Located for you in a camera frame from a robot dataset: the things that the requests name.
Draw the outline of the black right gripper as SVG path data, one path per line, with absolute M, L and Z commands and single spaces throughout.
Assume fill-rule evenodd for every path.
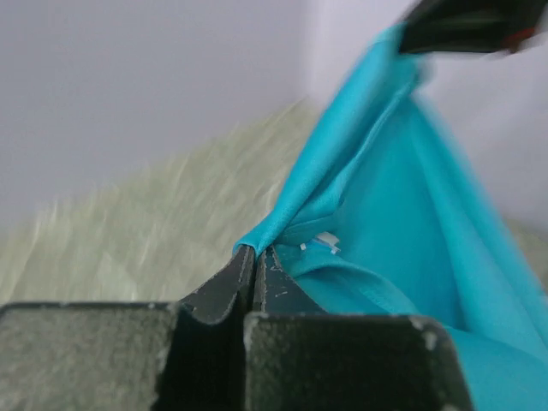
M 514 53 L 538 32 L 546 0 L 422 0 L 402 19 L 401 54 Z

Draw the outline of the teal t shirt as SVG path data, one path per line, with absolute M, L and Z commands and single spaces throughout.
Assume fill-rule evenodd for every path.
M 331 313 L 414 314 L 450 333 L 478 410 L 547 407 L 547 298 L 498 212 L 416 94 L 422 59 L 381 33 L 321 116 L 266 218 Z

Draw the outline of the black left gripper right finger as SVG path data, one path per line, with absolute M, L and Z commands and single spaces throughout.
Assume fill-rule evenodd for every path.
M 243 342 L 246 410 L 470 410 L 449 334 L 406 315 L 333 315 L 272 248 L 256 273 Z

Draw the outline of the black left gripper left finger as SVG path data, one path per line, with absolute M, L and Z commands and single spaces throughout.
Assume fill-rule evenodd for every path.
M 255 253 L 173 302 L 1 308 L 4 410 L 239 410 Z

